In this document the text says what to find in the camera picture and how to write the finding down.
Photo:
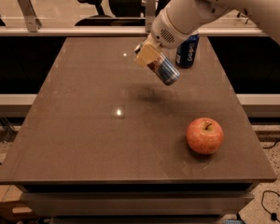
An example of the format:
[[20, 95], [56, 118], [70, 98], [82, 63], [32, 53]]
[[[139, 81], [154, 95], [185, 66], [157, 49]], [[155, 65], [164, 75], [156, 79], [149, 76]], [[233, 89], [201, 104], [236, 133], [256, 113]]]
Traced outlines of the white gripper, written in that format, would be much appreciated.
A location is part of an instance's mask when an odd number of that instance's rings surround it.
[[194, 10], [164, 8], [152, 24], [145, 42], [138, 44], [134, 61], [141, 67], [156, 61], [161, 48], [174, 49], [187, 40], [199, 27], [199, 15]]

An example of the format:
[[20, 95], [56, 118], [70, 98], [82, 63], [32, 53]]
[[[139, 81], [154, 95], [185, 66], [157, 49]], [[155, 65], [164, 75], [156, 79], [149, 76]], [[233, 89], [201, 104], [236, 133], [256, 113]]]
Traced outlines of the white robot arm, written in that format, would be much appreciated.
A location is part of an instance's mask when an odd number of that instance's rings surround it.
[[203, 25], [238, 10], [280, 46], [280, 0], [170, 0], [136, 47], [135, 62], [144, 67], [163, 49], [174, 49]]

